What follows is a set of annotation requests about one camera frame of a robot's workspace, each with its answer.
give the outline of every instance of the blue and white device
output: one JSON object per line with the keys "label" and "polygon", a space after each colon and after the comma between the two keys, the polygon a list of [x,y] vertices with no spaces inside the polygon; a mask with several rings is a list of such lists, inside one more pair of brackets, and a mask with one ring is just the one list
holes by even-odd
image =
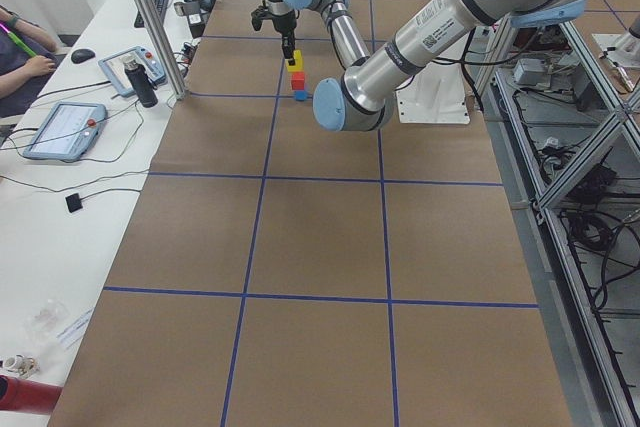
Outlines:
{"label": "blue and white device", "polygon": [[58,102],[22,155],[35,160],[76,161],[95,142],[106,119],[107,109],[102,104]]}
{"label": "blue and white device", "polygon": [[111,81],[113,86],[122,97],[129,97],[135,93],[131,82],[124,73],[124,64],[122,63],[122,57],[127,54],[133,54],[136,58],[136,62],[143,65],[149,76],[149,80],[154,84],[161,84],[167,79],[167,74],[164,71],[164,67],[159,60],[151,53],[151,51],[144,47],[132,47],[118,54],[114,54],[105,59],[99,60],[98,65],[107,76],[107,79]]}

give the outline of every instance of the blue block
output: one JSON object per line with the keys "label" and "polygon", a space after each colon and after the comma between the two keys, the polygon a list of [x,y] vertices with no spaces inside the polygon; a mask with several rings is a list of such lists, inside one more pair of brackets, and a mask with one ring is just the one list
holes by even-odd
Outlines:
{"label": "blue block", "polygon": [[294,90],[293,98],[299,102],[304,102],[309,98],[309,94],[307,93],[306,90]]}

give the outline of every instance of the person's arm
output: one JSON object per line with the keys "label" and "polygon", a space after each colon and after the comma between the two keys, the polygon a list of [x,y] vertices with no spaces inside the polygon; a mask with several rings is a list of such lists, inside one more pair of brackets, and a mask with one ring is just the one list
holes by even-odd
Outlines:
{"label": "person's arm", "polygon": [[[12,17],[12,14],[0,7],[0,22],[7,25],[7,23],[11,21]],[[51,37],[45,30],[36,25],[30,24],[29,22],[25,22],[22,19],[19,19],[16,22],[12,30],[32,38],[49,52],[55,52],[58,49],[56,41],[53,40],[53,37]]]}
{"label": "person's arm", "polygon": [[0,99],[13,94],[32,77],[47,75],[54,70],[56,64],[53,60],[42,55],[30,58],[22,67],[0,75]]}

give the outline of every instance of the red cylinder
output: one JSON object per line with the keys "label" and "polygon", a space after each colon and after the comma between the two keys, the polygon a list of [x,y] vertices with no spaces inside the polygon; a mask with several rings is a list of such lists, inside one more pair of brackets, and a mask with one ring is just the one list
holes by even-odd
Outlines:
{"label": "red cylinder", "polygon": [[62,387],[0,375],[0,410],[49,415]]}

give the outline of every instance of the green lanyard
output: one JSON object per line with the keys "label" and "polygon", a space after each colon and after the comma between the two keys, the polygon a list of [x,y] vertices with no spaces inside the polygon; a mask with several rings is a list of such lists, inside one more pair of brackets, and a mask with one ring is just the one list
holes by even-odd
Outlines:
{"label": "green lanyard", "polygon": [[7,27],[2,22],[0,22],[0,29],[4,30],[9,38],[13,41],[13,43],[16,44],[20,49],[25,51],[29,57],[35,57],[38,55],[33,50],[31,50],[31,48],[29,48],[29,46],[25,44],[20,37],[7,29]]}

